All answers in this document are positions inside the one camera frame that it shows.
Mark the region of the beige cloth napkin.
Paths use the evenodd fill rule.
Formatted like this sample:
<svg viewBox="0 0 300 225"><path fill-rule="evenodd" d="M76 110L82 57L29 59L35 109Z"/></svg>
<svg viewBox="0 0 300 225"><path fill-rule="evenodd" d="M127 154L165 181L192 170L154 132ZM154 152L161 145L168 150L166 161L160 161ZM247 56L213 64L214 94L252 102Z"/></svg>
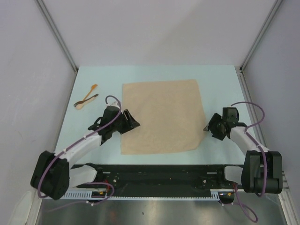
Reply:
<svg viewBox="0 0 300 225"><path fill-rule="evenodd" d="M206 137L206 116L195 79L124 84L122 106L140 123L122 135L124 155L195 150Z"/></svg>

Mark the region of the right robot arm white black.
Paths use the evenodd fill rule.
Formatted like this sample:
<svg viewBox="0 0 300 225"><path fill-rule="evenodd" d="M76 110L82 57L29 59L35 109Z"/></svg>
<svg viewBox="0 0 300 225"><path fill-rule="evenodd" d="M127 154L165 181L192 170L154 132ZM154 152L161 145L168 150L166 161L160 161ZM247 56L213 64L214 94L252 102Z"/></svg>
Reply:
<svg viewBox="0 0 300 225"><path fill-rule="evenodd" d="M239 122L239 111L234 107L223 108L222 115L215 113L204 131L211 132L218 140L230 139L244 154L242 166L228 165L216 176L221 188L233 182L242 186L247 193L257 196L279 194L283 189L282 156L271 151L255 139L245 123Z"/></svg>

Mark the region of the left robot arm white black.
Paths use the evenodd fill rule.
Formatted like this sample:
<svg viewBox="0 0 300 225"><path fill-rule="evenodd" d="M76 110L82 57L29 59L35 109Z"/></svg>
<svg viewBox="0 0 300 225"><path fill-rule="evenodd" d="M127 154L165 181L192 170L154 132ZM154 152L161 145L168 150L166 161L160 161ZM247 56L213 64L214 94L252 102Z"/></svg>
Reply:
<svg viewBox="0 0 300 225"><path fill-rule="evenodd" d="M109 140L113 133L121 135L140 126L129 110L117 106L107 106L101 117L88 127L81 139L61 152L44 151L40 154L30 185L37 190L40 198L60 199L69 188L91 184L97 188L104 178L97 169L89 164L73 166L90 151Z"/></svg>

